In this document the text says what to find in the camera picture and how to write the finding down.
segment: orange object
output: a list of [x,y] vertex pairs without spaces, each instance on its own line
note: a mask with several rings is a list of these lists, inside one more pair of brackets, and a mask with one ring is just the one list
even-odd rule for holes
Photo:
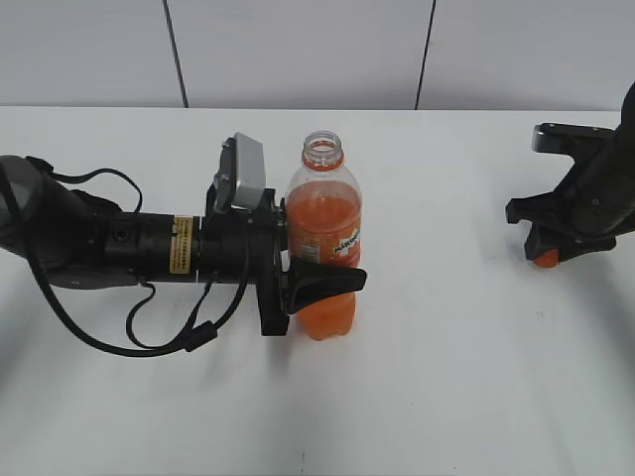
[[539,268],[554,268],[560,264],[560,250],[549,250],[547,253],[534,260],[534,264]]
[[[330,266],[358,265],[361,193],[342,163],[336,135],[317,132],[305,141],[303,166],[286,199],[292,256]],[[329,297],[302,309],[298,319],[312,339],[323,340],[350,331],[355,307],[355,293]]]

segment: yellow label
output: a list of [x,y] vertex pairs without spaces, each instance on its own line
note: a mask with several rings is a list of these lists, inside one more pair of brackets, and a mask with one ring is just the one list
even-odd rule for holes
[[175,216],[175,222],[172,225],[172,247],[170,248],[171,275],[186,275],[190,272],[193,232],[193,216]]

